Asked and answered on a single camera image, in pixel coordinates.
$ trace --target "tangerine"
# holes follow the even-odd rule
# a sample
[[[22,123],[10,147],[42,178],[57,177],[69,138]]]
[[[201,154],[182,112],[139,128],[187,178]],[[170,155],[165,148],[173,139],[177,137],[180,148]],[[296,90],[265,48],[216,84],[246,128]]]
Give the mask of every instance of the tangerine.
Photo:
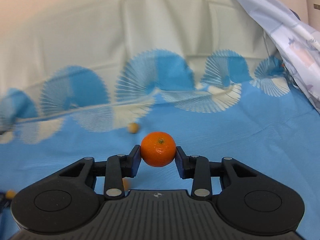
[[[176,155],[176,143],[170,134],[152,132],[143,138],[140,154],[148,165],[163,167],[173,161]]]

